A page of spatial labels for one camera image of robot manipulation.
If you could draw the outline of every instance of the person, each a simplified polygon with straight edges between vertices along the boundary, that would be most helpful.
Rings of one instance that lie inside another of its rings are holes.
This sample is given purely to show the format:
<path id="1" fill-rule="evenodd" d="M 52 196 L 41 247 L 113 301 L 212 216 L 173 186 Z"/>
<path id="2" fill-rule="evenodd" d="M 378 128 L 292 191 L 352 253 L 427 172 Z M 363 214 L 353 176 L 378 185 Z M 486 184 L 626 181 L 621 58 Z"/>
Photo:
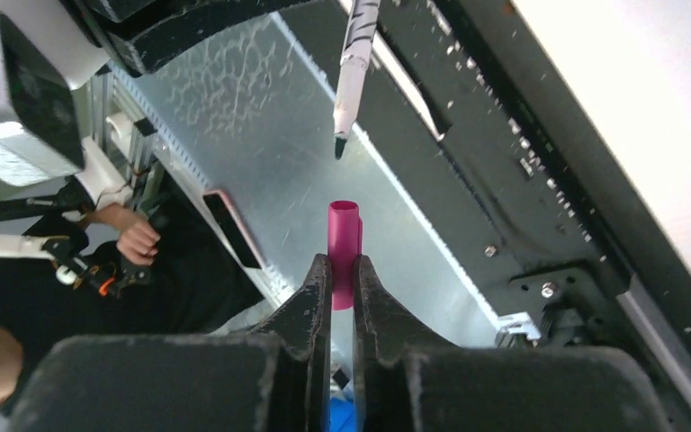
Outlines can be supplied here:
<path id="1" fill-rule="evenodd" d="M 76 224 L 50 214 L 25 235 L 69 236 L 77 251 L 88 246 L 84 227 L 110 225 L 117 242 L 87 259 L 118 266 L 121 256 L 150 266 L 152 282 L 130 285 L 119 298 L 83 283 L 61 284 L 49 260 L 0 258 L 0 414 L 9 417 L 40 360 L 60 340 L 88 334 L 208 333 L 263 297 L 188 202 L 172 198 L 158 210 L 168 223 L 157 232 L 118 204 Z"/>

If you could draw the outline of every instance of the black marker tip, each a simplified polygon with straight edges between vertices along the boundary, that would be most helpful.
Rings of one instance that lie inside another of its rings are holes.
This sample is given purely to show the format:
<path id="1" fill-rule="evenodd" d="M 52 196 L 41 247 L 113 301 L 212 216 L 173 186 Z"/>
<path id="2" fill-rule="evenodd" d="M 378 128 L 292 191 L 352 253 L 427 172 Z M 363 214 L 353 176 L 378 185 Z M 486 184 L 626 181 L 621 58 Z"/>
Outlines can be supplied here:
<path id="1" fill-rule="evenodd" d="M 343 157 L 343 151 L 346 150 L 345 138 L 335 138 L 335 159 L 340 160 Z"/>

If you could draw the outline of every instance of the black shirt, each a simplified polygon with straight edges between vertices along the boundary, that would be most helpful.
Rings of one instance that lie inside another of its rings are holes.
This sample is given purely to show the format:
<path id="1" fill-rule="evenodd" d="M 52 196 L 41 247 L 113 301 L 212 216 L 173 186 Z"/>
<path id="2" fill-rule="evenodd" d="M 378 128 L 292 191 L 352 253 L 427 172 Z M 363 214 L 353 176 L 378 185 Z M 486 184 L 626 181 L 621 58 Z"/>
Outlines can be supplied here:
<path id="1" fill-rule="evenodd" d="M 8 417 L 39 361 L 60 340 L 88 334 L 209 332 L 261 300 L 234 259 L 206 231 L 174 206 L 175 223 L 161 230 L 152 266 L 153 283 L 131 285 L 120 299 L 91 287 L 60 283 L 50 261 L 0 258 L 0 327 L 22 344 L 22 372 L 14 394 L 0 406 Z M 69 236 L 77 250 L 88 246 L 85 232 L 61 215 L 44 216 L 25 235 Z M 88 256 L 96 265 L 118 266 L 114 242 Z"/>

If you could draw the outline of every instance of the orange ring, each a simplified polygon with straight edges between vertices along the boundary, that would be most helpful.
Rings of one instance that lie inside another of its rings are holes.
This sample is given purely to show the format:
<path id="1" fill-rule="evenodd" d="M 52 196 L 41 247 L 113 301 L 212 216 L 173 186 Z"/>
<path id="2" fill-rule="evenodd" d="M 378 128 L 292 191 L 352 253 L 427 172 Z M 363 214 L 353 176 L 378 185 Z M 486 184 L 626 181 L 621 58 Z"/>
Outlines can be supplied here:
<path id="1" fill-rule="evenodd" d="M 110 279 L 107 279 L 106 281 L 104 281 L 104 283 L 102 283 L 102 286 L 99 287 L 99 295 L 101 295 L 103 297 L 105 295 L 107 295 L 107 288 L 109 288 L 113 282 L 115 282 L 114 277 L 111 277 Z"/>

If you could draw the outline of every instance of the marker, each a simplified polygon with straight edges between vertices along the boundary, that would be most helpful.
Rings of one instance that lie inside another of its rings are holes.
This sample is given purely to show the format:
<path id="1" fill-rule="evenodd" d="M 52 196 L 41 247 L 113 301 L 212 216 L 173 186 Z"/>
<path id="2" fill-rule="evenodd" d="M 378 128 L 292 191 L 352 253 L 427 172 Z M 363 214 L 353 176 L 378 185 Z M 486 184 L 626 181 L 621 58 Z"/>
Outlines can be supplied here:
<path id="1" fill-rule="evenodd" d="M 354 0 L 348 16 L 343 55 L 340 58 L 340 77 L 335 94 L 335 158 L 343 156 L 351 128 L 359 113 L 364 79 L 372 54 L 372 39 L 377 29 L 380 0 Z"/>

